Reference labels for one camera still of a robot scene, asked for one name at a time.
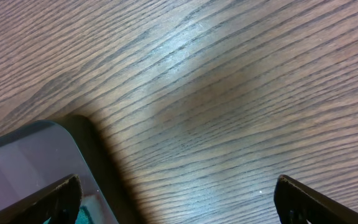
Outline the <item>green scrubbing sponge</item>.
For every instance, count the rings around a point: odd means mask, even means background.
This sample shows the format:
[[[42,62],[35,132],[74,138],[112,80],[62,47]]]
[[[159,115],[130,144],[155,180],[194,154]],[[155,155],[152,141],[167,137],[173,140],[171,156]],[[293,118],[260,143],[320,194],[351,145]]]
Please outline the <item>green scrubbing sponge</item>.
[[[62,210],[56,217],[49,218],[44,224],[67,223],[70,219],[70,215],[71,213],[68,210]],[[90,212],[85,206],[80,207],[74,224],[94,224]]]

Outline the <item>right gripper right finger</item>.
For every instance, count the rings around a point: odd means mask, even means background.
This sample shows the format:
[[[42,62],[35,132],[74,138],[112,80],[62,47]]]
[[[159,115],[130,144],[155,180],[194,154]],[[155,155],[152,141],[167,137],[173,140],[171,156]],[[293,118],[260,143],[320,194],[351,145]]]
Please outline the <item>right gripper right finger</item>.
[[[305,184],[280,175],[273,201],[282,224],[358,224],[358,213]]]

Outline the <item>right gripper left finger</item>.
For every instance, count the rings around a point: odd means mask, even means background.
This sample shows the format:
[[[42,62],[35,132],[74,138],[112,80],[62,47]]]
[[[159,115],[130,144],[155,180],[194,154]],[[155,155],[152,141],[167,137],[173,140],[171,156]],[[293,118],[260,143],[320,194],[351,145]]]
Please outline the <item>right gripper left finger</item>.
[[[70,174],[0,211],[0,224],[76,222],[83,191]]]

